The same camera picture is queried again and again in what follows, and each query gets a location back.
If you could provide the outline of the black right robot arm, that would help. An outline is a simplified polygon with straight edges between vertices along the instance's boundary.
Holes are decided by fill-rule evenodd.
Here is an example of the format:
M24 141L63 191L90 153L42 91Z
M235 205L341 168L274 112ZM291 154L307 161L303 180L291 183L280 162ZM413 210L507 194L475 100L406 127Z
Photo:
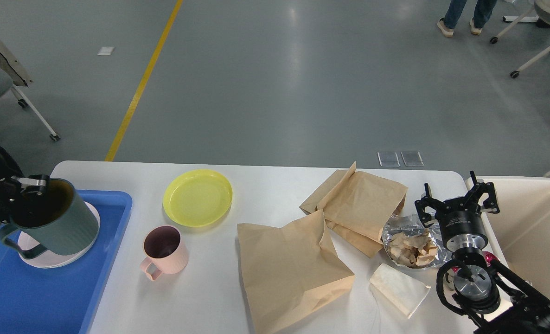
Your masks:
M466 194L441 201L425 184L415 201L424 227L440 227L441 243L451 258L436 275L440 302L477 326L477 334L550 334L550 300L485 251L488 237L483 212L500 212L495 186L477 180Z

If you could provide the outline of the red object under arm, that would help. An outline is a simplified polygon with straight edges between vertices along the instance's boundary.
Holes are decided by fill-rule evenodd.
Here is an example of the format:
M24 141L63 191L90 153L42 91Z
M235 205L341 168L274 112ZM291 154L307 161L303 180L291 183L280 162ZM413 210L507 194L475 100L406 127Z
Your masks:
M484 251L483 256L484 256L485 262L487 264L487 267L490 267L492 265L493 261L500 262L499 258L497 256L495 256L495 254L493 254L492 252Z

